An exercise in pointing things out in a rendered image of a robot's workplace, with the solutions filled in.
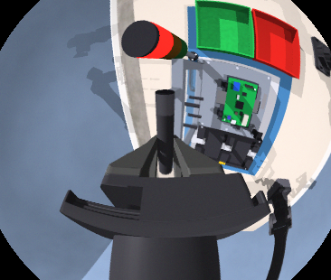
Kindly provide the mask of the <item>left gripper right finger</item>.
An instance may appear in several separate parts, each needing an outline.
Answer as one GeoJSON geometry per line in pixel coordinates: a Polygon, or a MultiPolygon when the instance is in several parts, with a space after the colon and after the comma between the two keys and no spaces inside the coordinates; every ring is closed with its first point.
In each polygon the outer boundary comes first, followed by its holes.
{"type": "Polygon", "coordinates": [[[208,155],[202,154],[174,135],[173,141],[174,177],[195,177],[223,175],[223,166],[208,155]]]}

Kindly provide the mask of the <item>green circuit board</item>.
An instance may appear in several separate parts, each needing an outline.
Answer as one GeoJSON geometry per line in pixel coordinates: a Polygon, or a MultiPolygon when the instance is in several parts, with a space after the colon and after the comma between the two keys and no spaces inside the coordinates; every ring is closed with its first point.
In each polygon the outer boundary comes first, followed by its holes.
{"type": "Polygon", "coordinates": [[[233,125],[249,126],[258,85],[228,78],[222,121],[233,125]],[[254,91],[256,89],[256,91],[254,91]]]}

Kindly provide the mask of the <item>green bin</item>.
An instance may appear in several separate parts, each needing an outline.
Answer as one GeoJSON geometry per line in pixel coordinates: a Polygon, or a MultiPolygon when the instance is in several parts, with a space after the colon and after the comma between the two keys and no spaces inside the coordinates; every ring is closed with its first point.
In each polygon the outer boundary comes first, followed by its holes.
{"type": "Polygon", "coordinates": [[[254,59],[253,20],[249,6],[221,1],[194,1],[199,50],[254,59]]]}

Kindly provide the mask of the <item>red bin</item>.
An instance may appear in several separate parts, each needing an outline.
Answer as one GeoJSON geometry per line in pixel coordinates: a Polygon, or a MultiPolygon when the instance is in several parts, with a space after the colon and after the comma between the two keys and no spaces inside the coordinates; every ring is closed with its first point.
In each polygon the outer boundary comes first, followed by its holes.
{"type": "Polygon", "coordinates": [[[252,8],[251,12],[254,30],[253,60],[299,79],[300,42],[297,28],[260,10],[252,8]]]}

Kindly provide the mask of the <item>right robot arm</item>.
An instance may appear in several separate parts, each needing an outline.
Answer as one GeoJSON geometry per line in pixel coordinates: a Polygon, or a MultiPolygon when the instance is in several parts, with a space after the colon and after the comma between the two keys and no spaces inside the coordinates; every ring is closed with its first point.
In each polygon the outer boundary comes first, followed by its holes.
{"type": "Polygon", "coordinates": [[[322,71],[322,73],[326,74],[327,77],[330,77],[331,51],[329,46],[326,46],[324,43],[322,44],[322,42],[316,37],[312,37],[312,42],[313,49],[315,49],[317,70],[322,71]],[[320,68],[322,68],[322,70],[320,68]]]}

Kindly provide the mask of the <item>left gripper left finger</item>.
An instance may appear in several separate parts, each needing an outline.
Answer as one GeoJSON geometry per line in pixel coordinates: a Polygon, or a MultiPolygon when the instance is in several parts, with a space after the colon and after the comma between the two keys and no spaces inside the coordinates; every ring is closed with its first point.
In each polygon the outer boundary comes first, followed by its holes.
{"type": "MultiPolygon", "coordinates": [[[[157,135],[152,136],[146,144],[136,148],[118,158],[108,165],[106,173],[118,173],[118,175],[137,175],[141,177],[157,177],[158,144],[157,135]]],[[[104,175],[106,175],[104,173],[104,175]]]]}

